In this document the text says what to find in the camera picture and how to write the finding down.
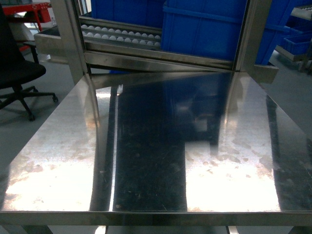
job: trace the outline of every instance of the white ball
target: white ball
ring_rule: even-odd
[[[87,35],[86,35],[87,37],[93,37],[94,35],[93,35],[93,33],[87,33]]]
[[[115,36],[110,36],[109,40],[117,40],[117,38]]]

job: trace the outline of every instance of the scratched metal surface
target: scratched metal surface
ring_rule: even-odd
[[[97,101],[89,84],[82,79],[1,171],[0,223],[15,212],[22,223],[29,212],[69,212],[52,224],[92,214],[89,225],[125,222],[96,219],[101,212],[311,219],[311,141],[247,74],[110,75]],[[187,221],[166,219],[153,222]]]

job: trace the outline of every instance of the metal shelf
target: metal shelf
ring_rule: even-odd
[[[295,7],[291,15],[305,20],[312,20],[312,5]]]
[[[275,50],[277,52],[279,52],[280,54],[282,54],[283,56],[285,56],[286,58],[288,58],[290,61],[292,62],[299,62],[299,61],[303,61],[304,58],[306,57],[305,54],[303,55],[293,55],[290,52],[288,52],[287,50],[285,50],[283,47],[281,46],[276,46]]]

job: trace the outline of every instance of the blue crate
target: blue crate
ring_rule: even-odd
[[[91,0],[91,15],[96,19],[161,28],[164,2],[165,0]]]
[[[283,40],[283,35],[289,33],[289,27],[267,24],[263,32],[259,51],[255,63],[267,65],[277,45]]]
[[[305,54],[310,45],[311,38],[312,33],[286,37],[284,38],[284,49],[293,55]]]
[[[129,74],[130,72],[118,71],[118,70],[110,70],[109,74]]]
[[[272,0],[267,24],[285,26],[298,0]]]
[[[167,0],[168,7],[231,18],[243,18],[246,0]]]
[[[242,19],[164,7],[161,48],[234,60]]]
[[[299,35],[304,33],[312,33],[311,23],[291,28],[291,34],[293,35]]]
[[[312,0],[296,0],[296,6],[311,5]]]

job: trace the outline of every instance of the gray floor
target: gray floor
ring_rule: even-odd
[[[298,72],[298,63],[292,63],[274,52],[271,63],[280,70],[270,85],[264,85],[268,94],[279,106],[298,124],[298,126],[312,138],[312,76]],[[74,87],[69,67],[63,64],[42,63],[47,73],[41,78],[32,81],[28,86],[35,85],[39,91],[55,92],[61,102]],[[0,90],[0,95],[10,90]],[[57,103],[53,103],[51,97],[29,98],[27,100],[36,120],[29,122],[27,114],[19,102],[0,110],[0,159],[10,162],[28,142],[37,129],[44,123]],[[55,234],[90,234],[95,233],[96,227],[58,227],[52,226]],[[286,234],[290,227],[261,227],[239,228],[241,234],[267,233]],[[110,229],[109,233],[179,233],[179,227],[175,229],[145,229],[122,228]],[[207,233],[207,229],[197,229],[197,233]],[[194,233],[194,230],[184,230],[183,233]],[[7,232],[0,226],[0,234]]]

